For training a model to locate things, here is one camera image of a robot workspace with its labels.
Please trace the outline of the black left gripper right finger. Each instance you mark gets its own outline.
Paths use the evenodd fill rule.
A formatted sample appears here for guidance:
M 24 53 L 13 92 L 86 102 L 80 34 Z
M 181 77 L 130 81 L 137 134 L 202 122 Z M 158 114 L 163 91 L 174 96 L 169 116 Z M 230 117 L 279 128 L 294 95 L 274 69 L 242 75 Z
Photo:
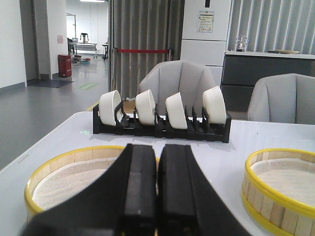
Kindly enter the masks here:
M 157 209 L 160 236 L 249 235 L 204 176 L 190 146 L 163 148 Z

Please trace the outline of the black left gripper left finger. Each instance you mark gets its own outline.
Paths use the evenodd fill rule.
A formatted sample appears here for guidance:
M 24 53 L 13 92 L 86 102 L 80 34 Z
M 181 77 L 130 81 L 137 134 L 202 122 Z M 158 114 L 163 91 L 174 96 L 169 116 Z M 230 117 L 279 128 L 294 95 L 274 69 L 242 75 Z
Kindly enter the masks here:
M 153 236 L 156 157 L 151 146 L 127 144 L 86 189 L 32 218 L 24 236 Z

